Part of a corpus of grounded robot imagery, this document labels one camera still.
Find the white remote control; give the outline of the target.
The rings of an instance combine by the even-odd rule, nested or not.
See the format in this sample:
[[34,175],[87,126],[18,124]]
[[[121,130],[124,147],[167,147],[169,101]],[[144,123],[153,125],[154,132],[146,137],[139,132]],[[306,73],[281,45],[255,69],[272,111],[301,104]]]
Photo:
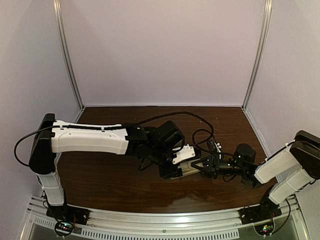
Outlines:
[[193,162],[196,162],[196,160],[194,159],[186,162],[181,162],[180,165],[178,166],[178,170],[180,170],[180,173],[178,174],[178,176],[171,177],[170,180],[175,180],[182,177],[200,173],[201,171],[199,169],[192,167]]

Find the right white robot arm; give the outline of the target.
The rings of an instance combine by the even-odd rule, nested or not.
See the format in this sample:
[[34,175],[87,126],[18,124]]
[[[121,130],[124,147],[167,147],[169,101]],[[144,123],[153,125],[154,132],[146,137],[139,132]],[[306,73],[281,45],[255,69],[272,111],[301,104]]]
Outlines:
[[320,139],[304,130],[298,131],[293,141],[259,164],[255,163],[256,151],[246,143],[240,143],[229,160],[225,161],[225,156],[226,152],[211,151],[210,155],[192,162],[191,166],[213,179],[219,175],[241,176],[242,181],[252,188],[293,170],[266,191],[256,210],[261,221],[268,220],[288,197],[320,178]]

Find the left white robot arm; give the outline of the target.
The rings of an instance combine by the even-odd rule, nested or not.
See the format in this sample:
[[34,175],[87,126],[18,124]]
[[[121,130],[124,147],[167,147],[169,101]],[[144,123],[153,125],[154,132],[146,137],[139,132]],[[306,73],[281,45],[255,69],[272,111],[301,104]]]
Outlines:
[[72,218],[66,207],[66,195],[56,169],[55,158],[65,152],[102,152],[135,156],[156,165],[173,160],[182,150],[185,136],[168,120],[159,127],[143,127],[140,123],[116,125],[86,125],[56,120],[47,113],[35,133],[29,168],[36,173],[46,194],[52,213],[61,222]]

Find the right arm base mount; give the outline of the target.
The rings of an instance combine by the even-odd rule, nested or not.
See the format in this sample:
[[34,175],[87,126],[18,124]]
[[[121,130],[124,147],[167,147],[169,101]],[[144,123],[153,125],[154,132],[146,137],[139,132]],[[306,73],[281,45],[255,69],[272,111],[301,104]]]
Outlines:
[[268,205],[245,206],[238,210],[241,223],[243,225],[271,220],[274,217],[282,215],[282,211],[276,205],[275,207]]

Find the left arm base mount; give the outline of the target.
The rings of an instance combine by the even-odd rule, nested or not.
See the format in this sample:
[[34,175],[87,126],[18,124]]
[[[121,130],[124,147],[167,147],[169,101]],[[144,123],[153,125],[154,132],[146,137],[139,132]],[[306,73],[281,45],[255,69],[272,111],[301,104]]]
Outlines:
[[72,224],[86,225],[90,211],[86,208],[75,206],[49,206],[46,215],[58,221]]

